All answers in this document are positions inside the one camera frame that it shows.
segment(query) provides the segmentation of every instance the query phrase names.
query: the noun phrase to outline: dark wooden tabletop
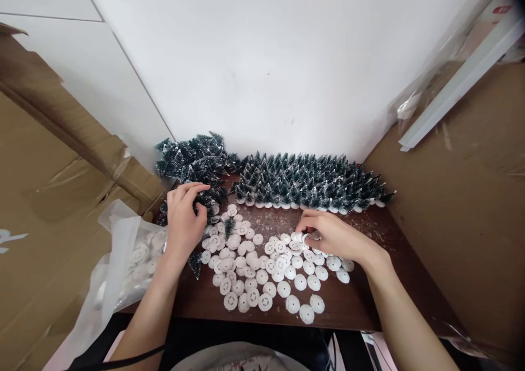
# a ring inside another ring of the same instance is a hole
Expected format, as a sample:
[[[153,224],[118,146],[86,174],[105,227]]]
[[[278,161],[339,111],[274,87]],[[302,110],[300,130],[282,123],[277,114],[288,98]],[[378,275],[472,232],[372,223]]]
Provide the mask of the dark wooden tabletop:
[[[224,186],[229,188],[231,182],[237,179],[238,176],[232,175]],[[230,195],[229,203],[234,202],[235,195]],[[244,204],[237,207],[238,213],[243,216],[243,219],[252,223],[252,228],[256,233],[263,235],[265,242],[272,235],[279,237],[281,233],[293,232],[302,213],[300,209],[256,208],[255,206],[247,207]],[[227,204],[223,205],[220,212],[226,211],[226,208]],[[362,213],[352,212],[345,216],[339,214],[338,216],[372,238],[390,253],[399,279],[438,336],[457,337],[449,325],[463,333],[464,329],[459,319],[396,225],[388,212],[388,208],[371,206]],[[264,254],[264,243],[255,248],[260,256]],[[186,266],[179,281],[173,309],[174,316],[305,326],[299,319],[299,314],[291,315],[287,312],[284,299],[279,295],[273,299],[273,307],[268,312],[262,312],[259,308],[251,308],[246,314],[240,313],[237,309],[227,311],[223,304],[224,296],[220,294],[218,287],[212,285],[213,274],[212,269],[203,265],[200,279],[197,281],[189,267]],[[381,331],[379,316],[362,268],[356,263],[355,270],[350,273],[349,284],[340,282],[333,271],[329,271],[329,275],[326,281],[321,282],[320,291],[315,292],[323,298],[325,311],[321,315],[315,315],[315,321],[311,326],[343,330]],[[290,285],[291,293],[297,296],[300,303],[308,304],[309,298],[314,292],[309,288],[299,292],[295,289],[293,282]],[[134,312],[136,307],[137,304],[131,305],[123,312]]]

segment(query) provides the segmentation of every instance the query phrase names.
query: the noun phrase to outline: black cable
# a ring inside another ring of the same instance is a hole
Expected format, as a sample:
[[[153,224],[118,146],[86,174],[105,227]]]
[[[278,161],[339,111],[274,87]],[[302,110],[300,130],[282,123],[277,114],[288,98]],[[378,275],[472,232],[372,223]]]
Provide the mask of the black cable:
[[[127,359],[123,359],[123,360],[114,360],[114,361],[109,361],[106,363],[91,364],[89,366],[74,367],[74,368],[70,368],[68,371],[104,371],[104,370],[110,370],[110,369],[115,369],[115,368],[127,367],[132,364],[141,362],[150,356],[156,355],[159,352],[162,352],[165,349],[165,347],[166,345],[159,346],[155,349],[150,350],[149,352],[143,353],[138,356],[133,356]]]

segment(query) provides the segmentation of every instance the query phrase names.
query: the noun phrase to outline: plastic bag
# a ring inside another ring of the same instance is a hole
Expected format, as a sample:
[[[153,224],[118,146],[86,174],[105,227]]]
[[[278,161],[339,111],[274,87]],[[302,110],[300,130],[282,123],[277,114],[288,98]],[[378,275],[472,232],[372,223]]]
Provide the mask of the plastic bag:
[[[166,243],[167,228],[144,221],[120,200],[98,222],[112,235],[111,253],[93,269],[88,295],[66,339],[71,362],[98,338],[114,312],[142,299]]]

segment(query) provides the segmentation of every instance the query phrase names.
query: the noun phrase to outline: right hand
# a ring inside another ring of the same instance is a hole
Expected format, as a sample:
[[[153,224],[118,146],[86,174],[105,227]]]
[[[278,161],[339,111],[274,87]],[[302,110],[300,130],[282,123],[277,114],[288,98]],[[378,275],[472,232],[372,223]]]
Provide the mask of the right hand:
[[[309,232],[312,229],[317,229],[322,238],[319,241],[307,238],[305,240],[306,245],[324,253],[354,260],[364,268],[378,259],[389,258],[388,252],[374,240],[331,213],[304,210],[295,231],[307,229]]]

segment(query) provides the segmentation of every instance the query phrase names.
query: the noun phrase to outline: cardboard box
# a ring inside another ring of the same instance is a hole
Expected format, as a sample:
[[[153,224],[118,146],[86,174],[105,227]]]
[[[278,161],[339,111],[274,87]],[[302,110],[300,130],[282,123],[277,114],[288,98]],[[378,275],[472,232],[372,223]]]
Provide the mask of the cardboard box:
[[[91,270],[110,251],[107,204],[139,201],[0,93],[1,370],[41,369],[65,338]]]
[[[62,87],[60,77],[38,54],[26,51],[11,37],[16,33],[24,31],[0,23],[0,91],[136,197],[141,202],[140,215],[158,211],[165,196],[159,178],[130,156],[123,141]]]
[[[525,327],[524,85],[525,65],[496,65],[416,148],[401,152],[394,126],[366,161],[398,190],[389,210],[474,343],[505,362]]]

